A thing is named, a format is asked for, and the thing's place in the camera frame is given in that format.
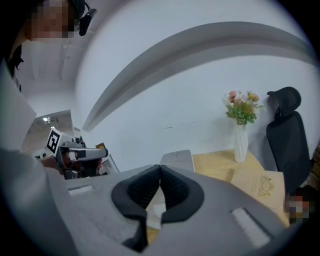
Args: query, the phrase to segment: headphones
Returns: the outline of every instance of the headphones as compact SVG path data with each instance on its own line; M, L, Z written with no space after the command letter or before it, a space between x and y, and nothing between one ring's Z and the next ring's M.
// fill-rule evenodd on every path
M88 12L80 19L80 24L78 28L80 36L84 36L87 33L90 22L97 13L97 9L91 9L89 4L87 4L86 2L84 2L84 4L87 7Z

